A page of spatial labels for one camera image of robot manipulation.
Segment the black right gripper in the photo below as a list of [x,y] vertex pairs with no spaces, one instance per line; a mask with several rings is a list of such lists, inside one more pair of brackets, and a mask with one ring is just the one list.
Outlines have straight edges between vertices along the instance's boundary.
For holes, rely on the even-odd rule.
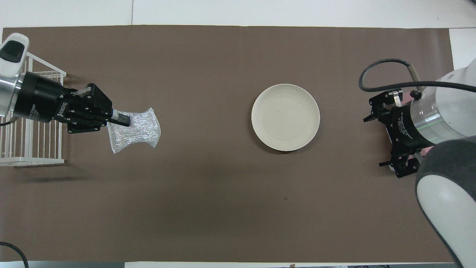
[[402,106],[402,90],[386,90],[369,99],[370,114],[364,120],[386,118],[390,114],[392,137],[402,144],[393,144],[390,160],[379,163],[388,167],[398,178],[414,174],[421,164],[421,151],[428,147],[428,141],[415,127],[411,118],[410,105]]

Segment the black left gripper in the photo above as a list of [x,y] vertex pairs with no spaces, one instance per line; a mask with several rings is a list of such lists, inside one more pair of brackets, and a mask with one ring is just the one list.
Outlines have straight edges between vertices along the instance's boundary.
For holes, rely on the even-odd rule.
[[[98,132],[108,123],[123,127],[131,125],[131,119],[113,109],[112,101],[95,84],[77,90],[65,88],[61,83],[33,72],[26,72],[19,79],[17,92],[17,117],[48,123],[52,120],[67,124],[69,134]],[[97,120],[86,120],[77,113],[84,108]]]

